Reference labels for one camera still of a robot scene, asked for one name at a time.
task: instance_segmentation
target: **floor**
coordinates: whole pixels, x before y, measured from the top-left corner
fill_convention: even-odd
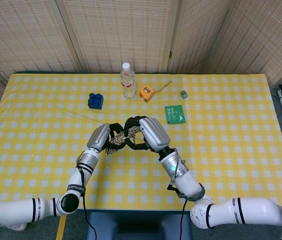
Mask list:
[[[277,98],[275,88],[276,86],[271,89],[271,93],[273,95],[273,104],[282,131],[282,109],[279,99]],[[23,232],[15,232],[7,228],[0,227],[0,239],[56,239],[59,219],[59,217],[49,216],[39,222],[29,223],[26,231]],[[87,227],[84,212],[82,210],[78,210],[74,214],[67,216],[63,239],[85,239]],[[281,239],[282,227],[269,225],[226,224],[208,230],[202,230],[192,226],[192,232],[193,240],[279,240]]]

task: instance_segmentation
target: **tape measure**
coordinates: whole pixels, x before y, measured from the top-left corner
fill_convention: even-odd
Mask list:
[[[149,102],[149,100],[153,97],[154,94],[162,91],[166,86],[168,86],[172,81],[169,81],[167,84],[165,84],[163,87],[161,87],[159,90],[154,90],[150,86],[143,86],[140,90],[139,96],[144,99],[145,102]]]

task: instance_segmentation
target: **bottle cap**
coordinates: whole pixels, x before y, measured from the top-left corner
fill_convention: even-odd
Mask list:
[[[122,64],[122,69],[123,69],[123,71],[125,71],[125,72],[130,71],[130,64],[129,64],[128,62],[123,63],[123,64]]]

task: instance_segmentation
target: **yellow checkered tablecloth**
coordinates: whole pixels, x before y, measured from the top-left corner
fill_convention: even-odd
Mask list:
[[[137,88],[170,80],[147,104],[122,96],[119,74],[13,74],[0,103],[0,200],[63,194],[96,127],[146,115],[162,123],[217,202],[250,196],[282,204],[282,134],[265,75],[137,74]],[[103,94],[102,110],[88,108],[91,92]],[[167,125],[168,105],[182,105],[186,123]],[[103,152],[87,207],[180,210],[184,200],[166,190],[158,157],[128,146]]]

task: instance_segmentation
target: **small green cube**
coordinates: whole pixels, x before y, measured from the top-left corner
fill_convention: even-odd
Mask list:
[[[181,95],[181,97],[182,97],[183,99],[186,99],[186,98],[188,97],[187,92],[184,91],[184,90],[180,92],[180,95]]]

